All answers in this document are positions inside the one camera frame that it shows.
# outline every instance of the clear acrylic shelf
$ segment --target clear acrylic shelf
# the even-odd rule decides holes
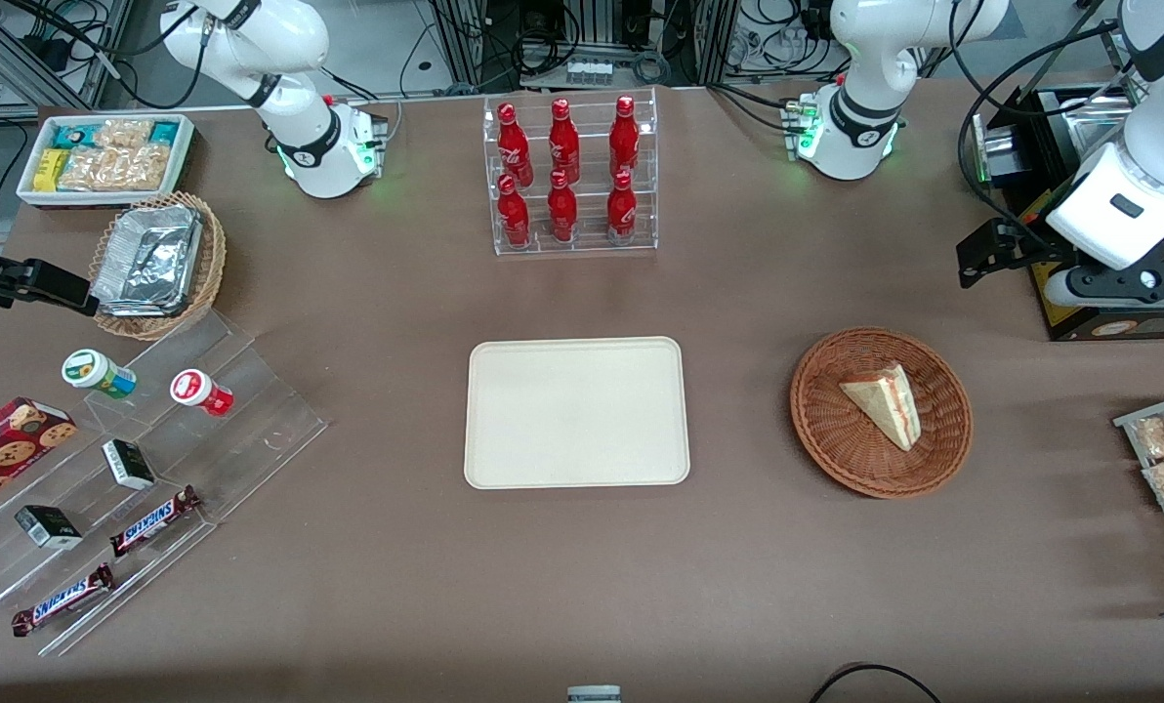
[[[639,123],[639,165],[632,172],[632,191],[639,198],[634,212],[634,235],[630,244],[613,246],[609,241],[609,193],[612,191],[612,173],[609,172],[609,130],[616,118],[617,98],[631,94],[634,99],[634,121]],[[579,128],[582,151],[582,178],[573,184],[579,201],[579,232],[570,244],[561,244],[551,234],[551,218],[547,211],[547,194],[551,192],[548,175],[552,173],[551,151],[547,136],[552,129],[552,100],[569,99],[573,123]],[[517,107],[517,121],[530,139],[530,163],[534,168],[534,182],[520,191],[530,206],[530,246],[513,249],[508,244],[501,226],[497,201],[501,191],[496,185],[503,173],[501,161],[501,121],[494,112],[501,102],[512,102]],[[622,254],[648,253],[659,244],[658,219],[658,144],[659,129],[656,93],[653,90],[597,90],[568,94],[506,94],[487,98],[483,112],[483,154],[488,170],[488,200],[491,201],[491,232],[497,255],[537,254]]]
[[[135,392],[121,400],[91,392],[70,412],[77,436],[0,493],[0,619],[9,620],[109,561],[118,588],[93,596],[74,613],[57,615],[24,638],[40,654],[63,654],[126,605],[157,574],[217,528],[243,499],[326,428],[304,397],[282,382],[251,347],[251,339],[219,312],[172,331],[130,364]],[[222,418],[170,398],[175,374],[198,368],[234,392]],[[101,446],[135,441],[157,476],[149,490],[114,483]],[[113,561],[108,538],[191,484],[203,505],[135,552]],[[63,509],[83,540],[69,552],[34,546],[14,520],[21,506]]]

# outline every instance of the white bottle cap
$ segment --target white bottle cap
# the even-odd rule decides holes
[[[199,369],[187,369],[176,375],[170,384],[170,397],[184,405],[199,405],[213,391],[213,379]]]
[[[91,388],[104,379],[108,370],[108,356],[94,348],[79,348],[61,364],[61,378],[74,388]]]

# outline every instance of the cookie box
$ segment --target cookie box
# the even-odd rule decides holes
[[[0,409],[0,489],[78,432],[62,410],[15,397]]]
[[[172,139],[170,161],[166,162],[166,173],[161,179],[161,187],[157,191],[36,191],[34,175],[40,168],[40,161],[45,157],[45,151],[54,147],[57,134],[63,129],[100,123],[106,119],[144,119],[154,120],[156,123],[179,126],[179,132],[175,133]],[[19,179],[19,191],[16,192],[24,204],[34,205],[40,210],[116,208],[116,206],[148,200],[149,197],[168,196],[179,185],[193,133],[192,121],[178,112],[109,112],[108,114],[48,118],[40,125],[40,134],[31,147],[26,168],[22,169],[22,178]]]

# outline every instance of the brown table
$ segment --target brown table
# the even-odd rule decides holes
[[[411,104],[385,178],[335,201],[283,177],[253,112],[196,112],[219,307],[333,427],[64,658],[0,622],[0,700],[787,702],[852,660],[957,702],[1164,700],[1164,520],[1109,424],[1164,399],[1164,342],[1045,342],[1018,272],[958,289],[987,216],[953,163],[967,86],[922,81],[851,184],[703,90],[658,94],[661,250],[581,262],[491,253],[481,99]],[[23,208],[8,251],[85,270],[108,216]],[[921,338],[968,388],[973,453],[939,493],[859,497],[797,445],[793,365],[851,325]],[[478,342],[656,334],[683,348],[684,483],[464,483]],[[0,404],[77,403],[57,365],[88,343],[139,348],[0,311]],[[881,676],[831,700],[921,700]]]

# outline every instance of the coca-cola bottle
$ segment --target coca-cola bottle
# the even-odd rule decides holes
[[[552,192],[547,196],[547,210],[552,214],[552,236],[561,244],[568,244],[579,228],[579,199],[569,187],[569,178],[563,169],[552,172]]]
[[[627,170],[622,169],[612,178],[612,192],[609,193],[609,241],[613,244],[630,244],[634,237],[634,208],[639,199],[630,191],[633,178]]]
[[[534,183],[534,168],[530,165],[530,140],[517,125],[517,111],[503,102],[496,112],[501,115],[501,161],[505,172],[513,175],[518,186],[530,187]]]
[[[613,178],[622,169],[634,172],[634,166],[639,165],[639,125],[634,122],[634,99],[627,94],[617,98],[617,120],[609,133],[609,150],[612,152],[609,170]]]
[[[510,173],[501,173],[497,184],[501,186],[501,200],[496,208],[501,211],[501,225],[508,237],[508,246],[513,249],[525,249],[530,246],[530,210],[525,207],[525,198],[517,192],[517,182]]]
[[[547,134],[552,148],[552,169],[565,172],[569,183],[582,178],[582,150],[579,147],[579,128],[569,118],[569,101],[552,100],[552,132]]]

